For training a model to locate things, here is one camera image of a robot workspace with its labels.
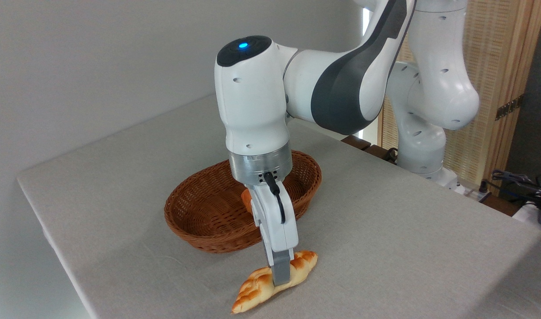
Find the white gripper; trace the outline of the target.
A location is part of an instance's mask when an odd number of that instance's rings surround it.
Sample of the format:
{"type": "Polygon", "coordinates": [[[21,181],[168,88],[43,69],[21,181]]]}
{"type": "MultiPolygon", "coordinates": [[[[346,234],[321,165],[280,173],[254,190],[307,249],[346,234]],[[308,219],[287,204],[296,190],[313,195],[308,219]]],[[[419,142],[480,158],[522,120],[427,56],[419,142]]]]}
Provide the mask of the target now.
{"type": "Polygon", "coordinates": [[[268,184],[248,186],[252,197],[252,210],[265,244],[265,253],[273,264],[273,285],[287,284],[291,280],[290,262],[293,248],[299,244],[297,224],[292,200],[283,183],[278,180],[278,196],[272,194],[268,184]]]}

